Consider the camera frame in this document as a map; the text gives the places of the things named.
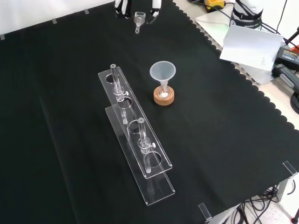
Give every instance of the yellow tool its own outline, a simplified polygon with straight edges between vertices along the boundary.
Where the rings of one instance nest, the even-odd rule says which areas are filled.
[[[206,5],[213,6],[218,9],[222,9],[225,6],[224,0],[204,0],[204,3]],[[215,11],[214,9],[212,9],[211,7],[208,7],[208,6],[205,6],[205,8],[208,13]]]

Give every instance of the scalloped edge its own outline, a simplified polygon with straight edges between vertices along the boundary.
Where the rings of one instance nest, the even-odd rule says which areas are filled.
[[[211,37],[211,36],[209,35],[209,33],[206,32],[205,29],[203,29],[203,27],[202,27],[201,25],[199,25],[196,21],[191,20],[190,17],[188,16],[188,14],[185,13],[182,9],[180,9],[179,6],[177,6],[177,4],[176,4],[173,0],[171,0],[171,3],[174,5],[174,7],[175,7],[180,13],[182,13],[182,14],[189,20],[189,22],[192,24],[192,26],[195,27],[195,28],[199,31],[199,33],[205,37],[205,39],[207,40],[207,42],[214,48],[214,50],[216,50],[216,52],[217,52],[217,53],[219,54],[219,56],[220,56],[222,47],[216,42],[216,40],[214,40],[214,38]],[[280,119],[283,120],[283,123],[286,123],[287,126],[288,126],[290,129],[292,129],[292,130],[294,130],[295,132],[299,133],[299,130],[298,130],[298,129],[295,129],[294,124],[291,123],[291,122],[289,122],[289,121],[287,120],[287,117],[286,117],[286,116],[282,115],[281,110],[279,110],[279,109],[277,108],[277,106],[275,105],[275,103],[271,102],[271,99],[270,99],[269,97],[266,97],[266,96],[265,96],[265,93],[264,93],[263,91],[259,90],[259,86],[260,86],[260,84],[257,83],[251,76],[249,76],[249,74],[248,74],[248,73],[247,73],[247,72],[246,72],[246,71],[245,71],[245,70],[244,70],[238,63],[233,63],[233,62],[231,62],[230,64],[233,66],[233,70],[235,70],[236,73],[238,73],[239,75],[241,75],[241,77],[244,77],[245,82],[250,83],[250,85],[254,87],[253,90],[254,90],[255,92],[257,92],[257,94],[260,95],[261,98],[263,98],[265,101],[267,101],[267,103],[269,104],[269,106],[270,106],[271,108],[273,108],[273,105],[275,106],[275,107],[274,107],[274,111],[275,111],[276,113],[279,114]]]

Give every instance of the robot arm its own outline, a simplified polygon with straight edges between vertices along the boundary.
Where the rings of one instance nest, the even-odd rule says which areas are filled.
[[[153,8],[150,10],[150,16],[148,16],[147,23],[151,24],[159,15],[161,9],[162,0],[153,0]]]
[[[149,12],[147,23],[151,24],[159,15],[162,0],[153,0],[152,9]],[[115,0],[114,8],[117,17],[131,17],[132,0]]]
[[[131,17],[131,5],[132,0],[115,0],[114,8],[116,17],[125,17],[126,19]]]

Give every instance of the test tube rack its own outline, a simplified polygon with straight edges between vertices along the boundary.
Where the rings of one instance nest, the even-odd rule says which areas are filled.
[[[111,103],[107,116],[145,204],[175,194],[166,174],[172,164],[120,67],[112,64],[99,78]]]

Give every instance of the label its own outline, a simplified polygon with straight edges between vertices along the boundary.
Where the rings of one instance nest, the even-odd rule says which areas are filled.
[[[284,57],[285,59],[288,59],[290,61],[299,63],[299,56],[294,52],[284,50],[282,53],[282,57]]]

